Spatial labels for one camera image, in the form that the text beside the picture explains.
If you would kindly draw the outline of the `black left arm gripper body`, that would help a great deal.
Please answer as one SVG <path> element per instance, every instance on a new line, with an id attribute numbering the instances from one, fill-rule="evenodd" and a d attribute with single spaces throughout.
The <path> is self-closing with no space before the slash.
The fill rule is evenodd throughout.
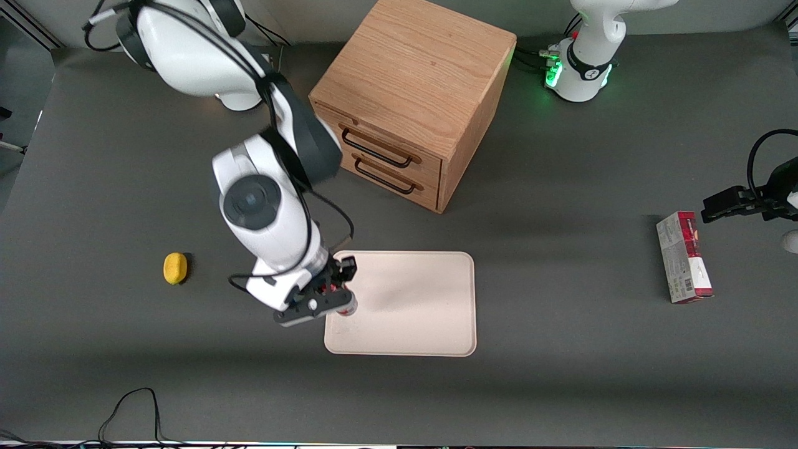
<path id="1" fill-rule="evenodd" d="M 754 193 L 753 214 L 764 221 L 782 218 L 797 221 L 796 211 L 797 159 L 790 159 L 772 171 L 766 184 L 755 187 L 754 162 L 751 162 L 751 190 Z"/>

